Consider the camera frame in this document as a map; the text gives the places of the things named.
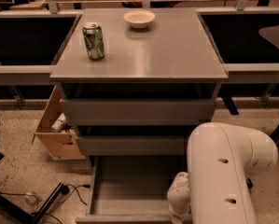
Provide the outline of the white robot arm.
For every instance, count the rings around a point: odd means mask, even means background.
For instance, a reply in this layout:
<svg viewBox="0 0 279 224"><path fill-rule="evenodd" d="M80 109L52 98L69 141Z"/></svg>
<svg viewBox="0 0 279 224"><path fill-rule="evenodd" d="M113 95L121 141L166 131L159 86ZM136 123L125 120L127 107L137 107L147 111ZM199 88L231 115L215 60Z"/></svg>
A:
<svg viewBox="0 0 279 224"><path fill-rule="evenodd" d="M188 169L167 192L172 222L257 224L247 176L277 161L276 144L261 131L219 122L198 126L188 139Z"/></svg>

